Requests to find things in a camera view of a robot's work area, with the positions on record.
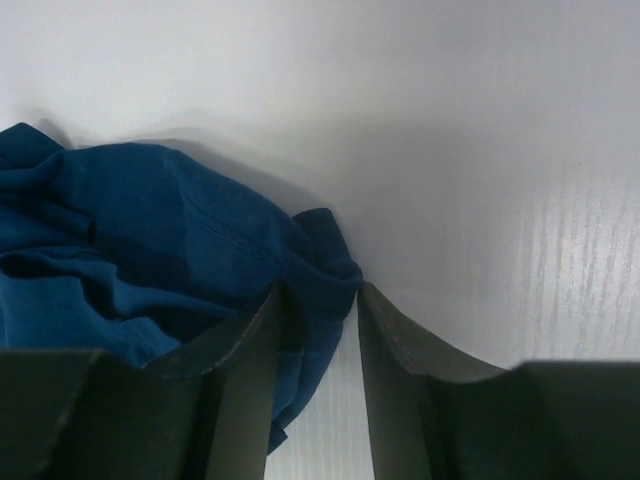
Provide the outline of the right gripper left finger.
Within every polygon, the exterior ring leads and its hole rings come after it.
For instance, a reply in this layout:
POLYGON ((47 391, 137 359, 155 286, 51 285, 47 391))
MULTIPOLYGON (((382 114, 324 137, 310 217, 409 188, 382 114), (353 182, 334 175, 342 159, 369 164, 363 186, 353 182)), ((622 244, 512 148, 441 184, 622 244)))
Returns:
POLYGON ((282 288, 142 368, 101 350, 1 356, 5 479, 260 479, 282 288))

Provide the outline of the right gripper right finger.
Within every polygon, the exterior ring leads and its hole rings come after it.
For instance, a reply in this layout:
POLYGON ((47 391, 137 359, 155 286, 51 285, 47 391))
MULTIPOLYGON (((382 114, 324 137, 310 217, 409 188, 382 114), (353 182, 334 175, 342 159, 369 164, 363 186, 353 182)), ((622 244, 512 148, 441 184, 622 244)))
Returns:
POLYGON ((374 285, 358 330, 378 479, 635 479, 639 366, 502 369, 409 319, 374 285))

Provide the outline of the blue mickey t shirt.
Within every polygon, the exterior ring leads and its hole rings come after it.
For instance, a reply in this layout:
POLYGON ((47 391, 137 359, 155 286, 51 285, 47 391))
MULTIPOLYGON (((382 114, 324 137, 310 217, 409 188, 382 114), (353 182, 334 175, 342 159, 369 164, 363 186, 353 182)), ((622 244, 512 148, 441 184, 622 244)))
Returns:
POLYGON ((281 282, 291 312, 269 445, 315 393, 363 282, 333 213, 289 215, 184 153, 1 134, 1 344, 141 367, 281 282))

